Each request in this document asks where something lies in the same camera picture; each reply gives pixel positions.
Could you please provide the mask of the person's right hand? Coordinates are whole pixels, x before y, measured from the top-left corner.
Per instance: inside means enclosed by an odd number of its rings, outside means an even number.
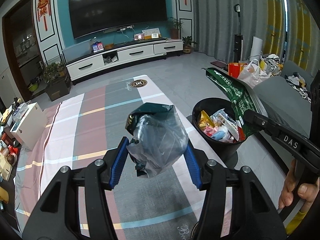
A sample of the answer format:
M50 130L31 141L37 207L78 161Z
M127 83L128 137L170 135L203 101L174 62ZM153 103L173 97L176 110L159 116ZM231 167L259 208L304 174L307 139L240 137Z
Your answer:
M291 167L285 178L284 186L278 200L278 207L280 209L283 209L285 206L290 206L293 202L293 191L296 189L298 184L298 180L295 177L295 165L296 160L293 159L291 161ZM301 199L305 200L304 205L300 209L301 213L306 213L310 210L310 207L312 206L318 192L319 178L315 184L304 183L300 185L297 190L297 194Z

